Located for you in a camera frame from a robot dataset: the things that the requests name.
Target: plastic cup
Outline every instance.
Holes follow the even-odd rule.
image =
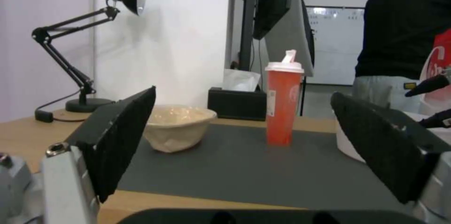
[[[270,145],[290,145],[304,71],[296,62],[271,62],[265,70],[268,71],[267,142]]]

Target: black shirt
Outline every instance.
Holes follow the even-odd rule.
[[[358,76],[419,79],[435,35],[451,27],[451,0],[368,0]]]

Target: person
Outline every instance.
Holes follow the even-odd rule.
[[[451,27],[451,0],[368,0],[364,43],[353,96],[406,112],[420,97],[405,97],[419,83],[435,36]]]

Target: red bag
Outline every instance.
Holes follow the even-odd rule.
[[[423,68],[420,81],[440,74],[445,68],[451,66],[451,29],[435,36],[434,48]],[[426,102],[448,102],[451,97],[451,86],[425,94]]]

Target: tissue box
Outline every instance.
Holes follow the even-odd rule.
[[[213,87],[208,91],[208,108],[214,110],[218,118],[265,121],[266,93]]]

